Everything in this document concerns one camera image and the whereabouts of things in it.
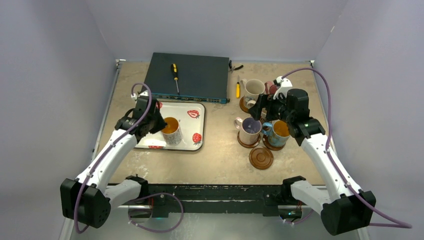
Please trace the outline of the orange interior mug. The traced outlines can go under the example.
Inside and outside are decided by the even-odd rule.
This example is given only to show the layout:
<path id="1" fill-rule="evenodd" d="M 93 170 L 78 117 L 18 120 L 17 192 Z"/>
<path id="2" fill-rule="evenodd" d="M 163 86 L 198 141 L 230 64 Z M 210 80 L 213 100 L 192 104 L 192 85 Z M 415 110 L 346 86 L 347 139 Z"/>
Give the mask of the orange interior mug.
<path id="1" fill-rule="evenodd" d="M 161 132 L 166 144 L 179 144 L 183 139 L 180 122 L 174 117 L 166 117 L 164 121 L 166 126 L 161 130 Z"/>

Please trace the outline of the blue butterfly mug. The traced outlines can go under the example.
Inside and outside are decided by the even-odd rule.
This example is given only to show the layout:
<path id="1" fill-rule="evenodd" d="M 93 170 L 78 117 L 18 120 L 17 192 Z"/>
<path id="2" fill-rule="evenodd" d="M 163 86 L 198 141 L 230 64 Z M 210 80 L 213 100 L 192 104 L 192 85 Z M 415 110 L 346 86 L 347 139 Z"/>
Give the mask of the blue butterfly mug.
<path id="1" fill-rule="evenodd" d="M 285 145 L 291 136 L 287 124 L 282 120 L 264 122 L 261 132 L 268 137 L 268 142 L 274 147 Z"/>

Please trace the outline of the pink mug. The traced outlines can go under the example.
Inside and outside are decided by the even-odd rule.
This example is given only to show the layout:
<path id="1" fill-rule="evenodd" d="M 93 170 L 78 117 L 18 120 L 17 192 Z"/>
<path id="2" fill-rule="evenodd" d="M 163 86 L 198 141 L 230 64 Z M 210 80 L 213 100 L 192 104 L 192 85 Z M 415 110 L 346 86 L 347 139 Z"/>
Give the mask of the pink mug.
<path id="1" fill-rule="evenodd" d="M 265 93 L 268 95 L 273 95 L 277 91 L 278 87 L 273 81 L 267 81 L 265 84 Z"/>

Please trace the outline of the cream floral mug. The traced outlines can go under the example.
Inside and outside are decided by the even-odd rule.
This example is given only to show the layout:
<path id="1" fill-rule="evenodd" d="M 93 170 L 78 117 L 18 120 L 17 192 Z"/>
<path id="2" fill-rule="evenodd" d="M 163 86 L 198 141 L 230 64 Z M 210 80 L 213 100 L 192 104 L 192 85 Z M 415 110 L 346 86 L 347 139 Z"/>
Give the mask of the cream floral mug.
<path id="1" fill-rule="evenodd" d="M 254 100 L 256 101 L 260 94 L 266 91 L 265 83 L 259 79 L 242 79 L 240 81 L 244 86 L 244 100 L 246 102 Z"/>

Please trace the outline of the purple interior mug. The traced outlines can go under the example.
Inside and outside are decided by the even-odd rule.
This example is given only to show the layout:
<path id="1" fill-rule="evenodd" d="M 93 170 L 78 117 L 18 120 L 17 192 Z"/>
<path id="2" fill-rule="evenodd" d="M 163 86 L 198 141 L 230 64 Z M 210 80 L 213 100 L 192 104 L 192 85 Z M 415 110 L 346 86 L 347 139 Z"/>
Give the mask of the purple interior mug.
<path id="1" fill-rule="evenodd" d="M 262 131 L 262 123 L 253 117 L 246 117 L 244 119 L 237 117 L 234 120 L 234 126 L 238 129 L 238 133 L 240 133 L 240 140 L 245 144 L 253 144 Z"/>

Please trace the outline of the wooden coaster front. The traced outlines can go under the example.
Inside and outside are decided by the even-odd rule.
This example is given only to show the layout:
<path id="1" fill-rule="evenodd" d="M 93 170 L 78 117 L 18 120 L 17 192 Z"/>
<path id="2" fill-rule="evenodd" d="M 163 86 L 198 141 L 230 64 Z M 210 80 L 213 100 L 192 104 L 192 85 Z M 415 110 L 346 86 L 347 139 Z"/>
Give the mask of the wooden coaster front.
<path id="1" fill-rule="evenodd" d="M 250 151 L 248 159 L 254 168 L 266 170 L 273 164 L 274 155 L 266 147 L 256 147 Z"/>

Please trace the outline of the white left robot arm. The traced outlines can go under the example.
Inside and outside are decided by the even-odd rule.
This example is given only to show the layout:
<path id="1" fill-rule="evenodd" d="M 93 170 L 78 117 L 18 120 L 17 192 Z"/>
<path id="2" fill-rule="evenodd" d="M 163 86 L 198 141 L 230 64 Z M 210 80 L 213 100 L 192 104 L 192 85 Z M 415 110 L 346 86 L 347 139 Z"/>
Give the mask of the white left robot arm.
<path id="1" fill-rule="evenodd" d="M 95 160 L 75 179 L 66 178 L 60 185 L 62 214 L 75 223 L 100 228 L 111 210 L 134 201 L 138 205 L 149 199 L 148 181 L 129 176 L 121 183 L 108 188 L 118 166 L 147 134 L 165 128 L 158 101 L 140 96 L 135 107 L 119 119 L 114 131 Z"/>

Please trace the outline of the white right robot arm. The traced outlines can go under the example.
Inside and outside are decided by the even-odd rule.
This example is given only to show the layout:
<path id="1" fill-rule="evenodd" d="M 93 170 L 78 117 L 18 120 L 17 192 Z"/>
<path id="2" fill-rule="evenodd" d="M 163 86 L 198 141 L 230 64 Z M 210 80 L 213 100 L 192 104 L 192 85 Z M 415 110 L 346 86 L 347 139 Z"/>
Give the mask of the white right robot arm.
<path id="1" fill-rule="evenodd" d="M 267 121 L 286 123 L 290 136 L 312 160 L 327 189 L 323 192 L 304 177 L 295 176 L 283 180 L 282 200 L 308 205 L 333 236 L 369 226 L 376 197 L 371 191 L 363 191 L 334 155 L 324 127 L 310 116 L 308 93 L 293 88 L 287 93 L 260 94 L 248 112 L 259 120 L 262 111 L 266 111 Z"/>

